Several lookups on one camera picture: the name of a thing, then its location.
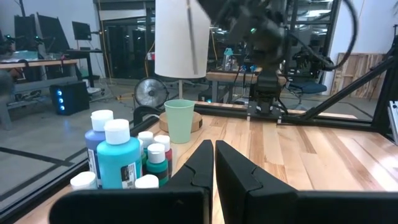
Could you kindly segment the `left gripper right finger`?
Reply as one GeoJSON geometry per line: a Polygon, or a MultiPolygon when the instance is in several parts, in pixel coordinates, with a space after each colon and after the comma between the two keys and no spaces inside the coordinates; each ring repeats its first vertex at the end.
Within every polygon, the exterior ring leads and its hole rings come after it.
{"type": "Polygon", "coordinates": [[[297,190],[224,141],[216,142],[216,182],[225,224],[293,224],[297,190]]]}

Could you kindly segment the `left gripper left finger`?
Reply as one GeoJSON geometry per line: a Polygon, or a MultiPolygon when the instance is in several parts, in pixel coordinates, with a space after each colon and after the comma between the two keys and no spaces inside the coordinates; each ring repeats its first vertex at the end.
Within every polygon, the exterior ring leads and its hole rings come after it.
{"type": "Polygon", "coordinates": [[[204,140],[166,183],[176,196],[167,224],[212,224],[214,153],[204,140]]]}

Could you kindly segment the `small teal green paint bottle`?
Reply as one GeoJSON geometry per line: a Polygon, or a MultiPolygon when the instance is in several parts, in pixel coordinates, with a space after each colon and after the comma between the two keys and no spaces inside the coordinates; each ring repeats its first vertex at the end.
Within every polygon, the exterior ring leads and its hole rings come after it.
{"type": "Polygon", "coordinates": [[[165,156],[165,146],[161,143],[153,143],[147,148],[147,174],[156,176],[159,186],[169,181],[169,162],[165,156]]]}

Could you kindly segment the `small dark red paint bottle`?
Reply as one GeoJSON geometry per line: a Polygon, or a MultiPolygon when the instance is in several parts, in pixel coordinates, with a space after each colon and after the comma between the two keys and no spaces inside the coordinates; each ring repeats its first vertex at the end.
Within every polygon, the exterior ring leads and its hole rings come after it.
{"type": "Polygon", "coordinates": [[[168,162],[169,178],[171,178],[173,172],[173,152],[170,145],[170,137],[168,135],[157,135],[154,137],[154,141],[165,146],[165,158],[168,162]]]}

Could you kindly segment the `large turquoise paint bottle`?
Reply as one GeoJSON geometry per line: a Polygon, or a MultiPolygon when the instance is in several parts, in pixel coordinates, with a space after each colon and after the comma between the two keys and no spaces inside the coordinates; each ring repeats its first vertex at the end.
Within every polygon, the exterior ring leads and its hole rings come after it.
{"type": "Polygon", "coordinates": [[[105,140],[97,146],[103,189],[133,189],[142,175],[141,144],[130,135],[129,121],[105,123],[105,140]]]}

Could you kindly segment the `large periwinkle paint bottle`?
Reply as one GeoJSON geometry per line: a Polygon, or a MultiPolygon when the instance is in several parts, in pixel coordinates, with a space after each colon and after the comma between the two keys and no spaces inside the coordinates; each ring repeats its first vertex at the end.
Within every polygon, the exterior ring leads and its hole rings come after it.
{"type": "Polygon", "coordinates": [[[91,172],[96,174],[96,183],[99,189],[102,188],[100,168],[98,165],[97,146],[105,138],[104,126],[106,122],[114,119],[113,111],[97,110],[91,113],[91,129],[85,133],[85,143],[88,154],[88,164],[91,172]]]}

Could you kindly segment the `small blue paint bottle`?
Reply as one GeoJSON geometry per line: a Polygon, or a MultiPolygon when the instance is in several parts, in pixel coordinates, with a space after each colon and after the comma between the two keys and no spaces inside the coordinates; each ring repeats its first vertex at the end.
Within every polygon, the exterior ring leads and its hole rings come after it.
{"type": "Polygon", "coordinates": [[[70,180],[73,190],[97,189],[96,174],[90,171],[80,172],[70,180]]]}

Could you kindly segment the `white shade wooden base lamp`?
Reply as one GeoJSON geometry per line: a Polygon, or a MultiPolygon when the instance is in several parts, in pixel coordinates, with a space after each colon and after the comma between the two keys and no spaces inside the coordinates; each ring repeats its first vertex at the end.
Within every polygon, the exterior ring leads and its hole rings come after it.
{"type": "Polygon", "coordinates": [[[155,73],[178,80],[206,76],[210,19],[197,0],[155,0],[155,73]]]}

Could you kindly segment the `pale green cup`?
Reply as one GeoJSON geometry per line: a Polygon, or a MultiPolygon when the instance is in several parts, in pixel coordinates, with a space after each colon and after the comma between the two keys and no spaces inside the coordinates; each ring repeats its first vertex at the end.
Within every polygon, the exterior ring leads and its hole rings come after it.
{"type": "Polygon", "coordinates": [[[164,103],[170,140],[175,144],[190,141],[195,103],[177,99],[164,103]]]}

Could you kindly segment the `teal water bottle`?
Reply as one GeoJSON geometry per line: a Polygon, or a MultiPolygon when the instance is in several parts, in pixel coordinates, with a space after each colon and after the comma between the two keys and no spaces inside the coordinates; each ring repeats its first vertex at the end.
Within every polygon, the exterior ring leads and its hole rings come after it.
{"type": "Polygon", "coordinates": [[[222,70],[231,71],[233,66],[233,50],[232,48],[225,48],[222,62],[222,70]]]}

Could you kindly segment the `wooden top workbench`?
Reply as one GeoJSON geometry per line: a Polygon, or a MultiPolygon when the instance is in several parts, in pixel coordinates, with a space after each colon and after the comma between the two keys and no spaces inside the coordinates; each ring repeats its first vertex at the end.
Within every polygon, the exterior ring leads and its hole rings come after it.
{"type": "Polygon", "coordinates": [[[222,98],[221,93],[218,93],[219,82],[234,83],[235,76],[238,76],[236,78],[236,83],[243,82],[243,79],[245,79],[245,81],[247,81],[250,85],[256,84],[258,76],[263,77],[261,70],[258,70],[254,73],[239,72],[238,75],[237,72],[227,72],[222,70],[207,72],[206,79],[211,82],[212,103],[217,103],[222,98]]]}
{"type": "Polygon", "coordinates": [[[76,74],[75,65],[77,64],[77,60],[34,60],[27,62],[13,62],[13,63],[0,63],[0,124],[5,130],[10,130],[12,128],[12,122],[10,118],[10,114],[8,112],[9,107],[7,105],[8,101],[11,100],[11,96],[16,93],[26,92],[26,91],[34,91],[41,90],[44,88],[48,88],[51,85],[56,85],[59,83],[66,82],[74,82],[78,80],[78,76],[76,74]],[[7,79],[7,75],[4,73],[7,69],[12,68],[35,68],[35,67],[44,67],[44,66],[54,66],[60,65],[63,69],[66,67],[70,67],[70,74],[67,77],[54,78],[54,79],[45,79],[35,82],[14,84],[12,77],[9,75],[10,81],[7,79]]]}

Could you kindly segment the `grey floor fan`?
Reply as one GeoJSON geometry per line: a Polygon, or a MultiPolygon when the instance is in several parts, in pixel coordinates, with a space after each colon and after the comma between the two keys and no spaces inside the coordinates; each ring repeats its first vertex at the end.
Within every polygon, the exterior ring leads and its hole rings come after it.
{"type": "Polygon", "coordinates": [[[142,106],[161,107],[169,98],[166,85],[157,78],[143,78],[134,88],[135,102],[142,106]]]}

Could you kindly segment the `blue office chair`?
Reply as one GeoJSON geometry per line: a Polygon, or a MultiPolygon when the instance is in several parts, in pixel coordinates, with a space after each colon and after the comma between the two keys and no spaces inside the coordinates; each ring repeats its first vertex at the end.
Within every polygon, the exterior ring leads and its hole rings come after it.
{"type": "Polygon", "coordinates": [[[327,91],[325,85],[316,82],[290,82],[287,89],[303,94],[317,94],[327,91]]]}

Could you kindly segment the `black computer tower blue lights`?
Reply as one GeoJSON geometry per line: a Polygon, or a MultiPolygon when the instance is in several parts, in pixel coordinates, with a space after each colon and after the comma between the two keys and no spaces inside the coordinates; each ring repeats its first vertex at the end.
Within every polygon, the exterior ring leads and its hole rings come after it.
{"type": "Polygon", "coordinates": [[[51,85],[49,90],[58,115],[70,116],[90,108],[90,99],[84,81],[51,85]]]}

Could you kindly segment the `wooden pallet panel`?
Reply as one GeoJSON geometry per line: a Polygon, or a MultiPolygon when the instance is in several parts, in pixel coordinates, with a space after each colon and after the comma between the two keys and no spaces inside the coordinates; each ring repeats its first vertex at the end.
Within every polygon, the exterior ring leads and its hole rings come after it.
{"type": "MultiPolygon", "coordinates": [[[[349,84],[353,83],[355,80],[363,77],[372,68],[379,65],[383,58],[384,54],[351,54],[345,64],[335,70],[330,95],[334,95],[349,84]]],[[[349,96],[352,98],[363,98],[368,100],[378,99],[385,75],[386,72],[378,75],[376,78],[352,92],[349,96]]]]}

